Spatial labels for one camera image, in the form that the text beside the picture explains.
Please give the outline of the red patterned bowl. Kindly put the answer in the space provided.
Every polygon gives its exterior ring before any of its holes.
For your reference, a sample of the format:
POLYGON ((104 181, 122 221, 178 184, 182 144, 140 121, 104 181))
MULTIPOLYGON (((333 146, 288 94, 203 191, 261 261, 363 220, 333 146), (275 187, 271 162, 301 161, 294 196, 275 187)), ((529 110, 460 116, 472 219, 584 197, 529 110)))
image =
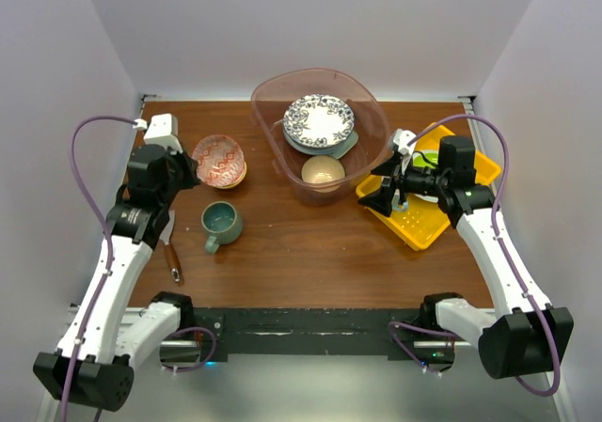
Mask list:
POLYGON ((203 138, 194 148, 192 158, 198 162, 198 178, 211 187, 236 180, 246 161, 241 146, 223 134, 203 138))

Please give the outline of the pale green divided dish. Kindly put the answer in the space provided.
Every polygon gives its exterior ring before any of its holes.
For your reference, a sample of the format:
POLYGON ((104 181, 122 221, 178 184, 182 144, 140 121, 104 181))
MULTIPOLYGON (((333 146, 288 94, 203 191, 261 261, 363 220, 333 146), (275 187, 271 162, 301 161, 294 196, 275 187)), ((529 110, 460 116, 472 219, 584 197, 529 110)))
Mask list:
POLYGON ((347 154, 356 144, 358 140, 358 134, 356 131, 351 131, 349 136, 342 142, 340 142, 334 149, 329 153, 334 159, 340 159, 347 154))

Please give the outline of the beige ceramic bowl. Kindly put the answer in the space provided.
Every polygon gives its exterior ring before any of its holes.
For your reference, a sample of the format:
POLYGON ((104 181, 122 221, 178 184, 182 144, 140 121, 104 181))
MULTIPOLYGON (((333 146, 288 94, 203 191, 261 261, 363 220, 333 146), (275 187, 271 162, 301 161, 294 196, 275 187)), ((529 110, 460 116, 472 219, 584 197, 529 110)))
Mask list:
POLYGON ((346 172, 338 159, 327 155, 310 157, 301 168, 301 178, 310 184, 322 184, 346 177, 346 172))

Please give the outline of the green rimmed lettered plate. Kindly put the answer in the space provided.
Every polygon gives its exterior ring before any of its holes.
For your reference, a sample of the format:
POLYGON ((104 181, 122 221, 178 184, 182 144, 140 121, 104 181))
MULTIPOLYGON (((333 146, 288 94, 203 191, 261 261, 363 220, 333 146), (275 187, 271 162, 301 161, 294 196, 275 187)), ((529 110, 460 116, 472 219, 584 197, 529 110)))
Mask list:
POLYGON ((295 149, 308 155, 335 155, 342 151, 342 146, 330 145, 327 137, 317 137, 307 141, 299 141, 288 132, 282 130, 285 140, 295 149))

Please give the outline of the blue patterned bottom plate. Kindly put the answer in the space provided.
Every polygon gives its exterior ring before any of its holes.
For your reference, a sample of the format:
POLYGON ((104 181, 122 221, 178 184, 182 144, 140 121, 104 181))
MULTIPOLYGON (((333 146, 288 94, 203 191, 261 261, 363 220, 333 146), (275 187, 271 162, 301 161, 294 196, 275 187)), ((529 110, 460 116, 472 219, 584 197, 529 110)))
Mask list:
POLYGON ((346 140, 355 127, 355 113, 342 99, 326 94, 303 96, 285 111, 283 131, 307 148, 330 148, 346 140))

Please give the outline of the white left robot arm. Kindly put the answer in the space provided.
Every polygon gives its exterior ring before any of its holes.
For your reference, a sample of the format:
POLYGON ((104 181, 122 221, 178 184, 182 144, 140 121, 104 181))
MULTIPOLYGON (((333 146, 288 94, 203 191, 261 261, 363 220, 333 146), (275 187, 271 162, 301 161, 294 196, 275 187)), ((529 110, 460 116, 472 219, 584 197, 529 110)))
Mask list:
POLYGON ((197 163, 182 148, 143 145, 130 155, 127 180, 103 219, 103 242, 83 302, 53 352, 38 354, 33 371, 65 411, 79 404, 118 411, 135 372, 160 342, 195 328, 189 297, 161 292, 142 317, 119 329, 135 283, 150 260, 181 190, 199 185, 197 163))

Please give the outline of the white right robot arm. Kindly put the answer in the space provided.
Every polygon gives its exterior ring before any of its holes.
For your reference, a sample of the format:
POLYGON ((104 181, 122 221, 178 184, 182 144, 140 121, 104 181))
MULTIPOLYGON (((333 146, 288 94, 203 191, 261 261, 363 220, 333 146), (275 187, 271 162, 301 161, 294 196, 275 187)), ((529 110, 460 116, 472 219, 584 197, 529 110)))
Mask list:
POLYGON ((448 135, 440 139, 434 165, 416 167, 414 135, 399 130, 391 137, 391 156, 372 174, 380 186, 358 202, 391 216, 409 195, 434 198, 474 257, 490 292, 494 311, 469 304, 458 293, 429 295, 414 324, 392 325, 432 340, 460 338, 478 351, 493 379, 550 372, 558 376, 574 327, 565 307, 556 307, 532 281, 505 228, 492 190, 476 179, 472 141, 448 135))

